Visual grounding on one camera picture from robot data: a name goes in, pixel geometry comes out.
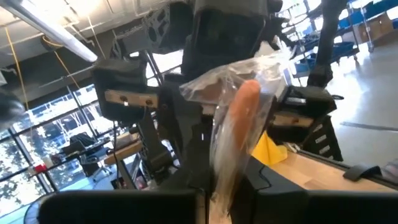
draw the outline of black cable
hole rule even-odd
[[[119,162],[118,162],[118,158],[116,157],[116,123],[113,121],[113,157],[114,157],[114,161],[116,163],[116,184],[118,185],[118,187],[120,187],[119,185]]]

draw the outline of concrete floor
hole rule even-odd
[[[398,158],[398,41],[371,54],[360,49],[357,62],[343,58],[333,66],[327,89],[345,99],[332,121],[345,163],[384,166]]]

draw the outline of ceiling light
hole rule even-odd
[[[0,0],[0,6],[19,17],[32,27],[43,32],[52,40],[64,45],[88,62],[95,62],[97,55],[71,35],[61,25],[47,19],[44,12],[38,9],[29,0]]]
[[[134,52],[134,53],[131,53],[130,54],[130,57],[138,57],[139,56],[139,53],[138,52]]]

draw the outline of black chair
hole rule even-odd
[[[80,133],[70,138],[70,144],[79,144],[79,151],[85,151],[86,147],[92,146],[97,143],[97,140],[89,137],[86,133]],[[98,163],[101,157],[106,155],[106,147],[96,147],[95,149],[89,150],[87,153],[80,157],[80,165],[83,168],[83,172],[86,177],[93,177],[93,181],[96,182],[96,176],[104,171],[105,173],[112,174],[112,172],[104,166],[99,166]]]

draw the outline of office chair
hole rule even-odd
[[[86,133],[80,133],[70,138],[70,145],[74,146],[75,148],[74,150],[80,152],[84,152],[86,150],[86,147],[91,146],[95,143],[96,140],[89,137]],[[104,171],[105,174],[106,173],[109,173],[109,175],[112,174],[112,171],[105,168],[105,166],[103,166],[102,164],[101,166],[98,165],[101,159],[100,156],[97,155],[96,153],[102,149],[104,152],[106,152],[106,149],[104,147],[99,147],[94,151],[90,151],[87,152],[87,154],[83,154],[79,158],[80,165],[83,168],[83,172],[85,173],[86,177],[92,177],[93,182],[97,182],[96,178],[102,171]]]

